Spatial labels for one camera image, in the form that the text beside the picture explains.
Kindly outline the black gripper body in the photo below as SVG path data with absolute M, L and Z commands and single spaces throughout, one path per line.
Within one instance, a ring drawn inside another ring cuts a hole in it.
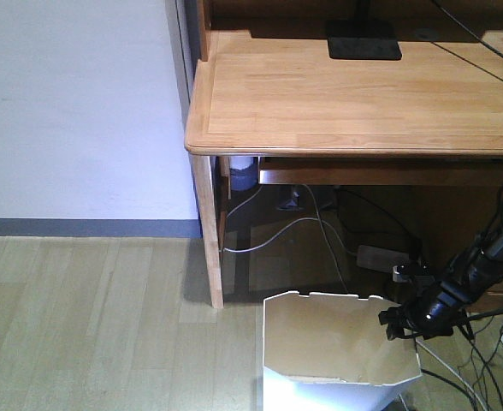
M 446 291 L 425 292 L 417 298 L 379 312 L 380 325 L 386 326 L 388 340 L 423 337 L 450 337 L 464 317 L 465 304 Z

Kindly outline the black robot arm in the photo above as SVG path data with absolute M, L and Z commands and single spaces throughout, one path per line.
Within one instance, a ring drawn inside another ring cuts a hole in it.
M 393 274 L 412 283 L 416 294 L 379 313 L 389 340 L 449 337 L 455 327 L 468 327 L 471 318 L 465 309 L 503 280 L 503 186 L 487 227 L 442 270 L 413 261 L 396 265 Z

